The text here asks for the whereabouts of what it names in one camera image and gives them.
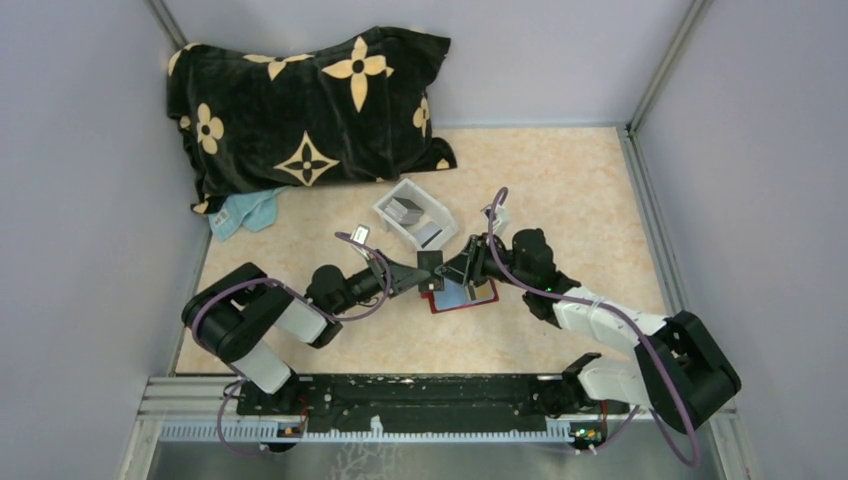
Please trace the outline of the gold black credit card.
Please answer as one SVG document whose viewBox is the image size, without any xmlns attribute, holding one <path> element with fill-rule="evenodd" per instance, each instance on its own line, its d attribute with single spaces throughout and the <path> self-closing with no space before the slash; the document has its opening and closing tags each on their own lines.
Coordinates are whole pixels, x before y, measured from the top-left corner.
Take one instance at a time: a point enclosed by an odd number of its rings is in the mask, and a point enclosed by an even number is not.
<svg viewBox="0 0 848 480">
<path fill-rule="evenodd" d="M 466 286 L 466 294 L 469 303 L 487 302 L 496 297 L 496 291 L 491 282 L 484 282 L 481 285 L 469 283 Z"/>
</svg>

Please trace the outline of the white plastic card box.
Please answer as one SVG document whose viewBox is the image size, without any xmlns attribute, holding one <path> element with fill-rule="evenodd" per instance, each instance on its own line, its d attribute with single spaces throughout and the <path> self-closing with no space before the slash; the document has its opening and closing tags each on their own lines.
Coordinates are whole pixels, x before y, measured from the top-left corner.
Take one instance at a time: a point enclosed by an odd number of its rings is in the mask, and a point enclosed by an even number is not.
<svg viewBox="0 0 848 480">
<path fill-rule="evenodd" d="M 372 205 L 386 231 L 416 251 L 441 250 L 459 233 L 451 212 L 410 179 L 403 179 Z"/>
</svg>

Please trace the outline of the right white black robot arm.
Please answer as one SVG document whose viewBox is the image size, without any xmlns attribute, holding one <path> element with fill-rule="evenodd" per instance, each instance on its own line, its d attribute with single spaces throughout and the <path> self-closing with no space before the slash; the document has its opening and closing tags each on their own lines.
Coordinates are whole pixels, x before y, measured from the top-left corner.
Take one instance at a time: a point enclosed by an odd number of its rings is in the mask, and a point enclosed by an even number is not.
<svg viewBox="0 0 848 480">
<path fill-rule="evenodd" d="M 509 245 L 473 235 L 435 272 L 464 286 L 499 281 L 520 288 L 537 319 L 618 351 L 620 359 L 586 353 L 563 371 L 563 398 L 576 412 L 616 401 L 645 407 L 686 433 L 741 390 L 738 373 L 696 314 L 650 314 L 604 299 L 557 268 L 540 229 L 519 231 Z"/>
</svg>

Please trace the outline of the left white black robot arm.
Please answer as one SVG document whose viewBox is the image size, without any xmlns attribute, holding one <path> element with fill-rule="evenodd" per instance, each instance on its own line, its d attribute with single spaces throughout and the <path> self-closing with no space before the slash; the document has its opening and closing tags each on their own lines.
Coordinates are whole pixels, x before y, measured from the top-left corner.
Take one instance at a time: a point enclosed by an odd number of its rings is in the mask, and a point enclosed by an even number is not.
<svg viewBox="0 0 848 480">
<path fill-rule="evenodd" d="M 349 277 L 335 265 L 319 267 L 300 294 L 247 262 L 195 294 L 181 321 L 197 345 L 259 387 L 264 405 L 285 414 L 297 406 L 300 388 L 292 367 L 264 342 L 269 330 L 278 328 L 320 349 L 352 320 L 343 313 L 373 298 L 384 302 L 416 289 L 430 277 L 425 269 L 378 252 Z"/>
</svg>

